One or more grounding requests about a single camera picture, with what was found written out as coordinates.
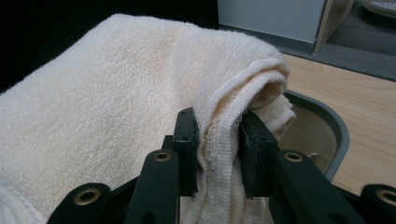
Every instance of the towel fold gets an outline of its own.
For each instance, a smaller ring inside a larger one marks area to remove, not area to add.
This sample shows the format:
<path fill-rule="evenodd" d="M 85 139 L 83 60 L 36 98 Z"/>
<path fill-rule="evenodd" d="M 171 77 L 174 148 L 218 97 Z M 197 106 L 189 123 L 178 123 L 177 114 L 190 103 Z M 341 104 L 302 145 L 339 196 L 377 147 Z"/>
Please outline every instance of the towel fold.
<path fill-rule="evenodd" d="M 251 109 L 281 137 L 294 118 L 281 95 L 288 73 L 281 54 L 254 37 L 110 17 L 0 95 L 0 198 L 18 201 L 0 200 L 0 221 L 46 220 L 79 185 L 114 189 L 138 176 L 177 112 L 193 106 L 199 192 L 182 199 L 181 223 L 260 222 L 265 203 L 246 199 L 237 125 Z M 24 217 L 9 212 L 17 207 Z"/>

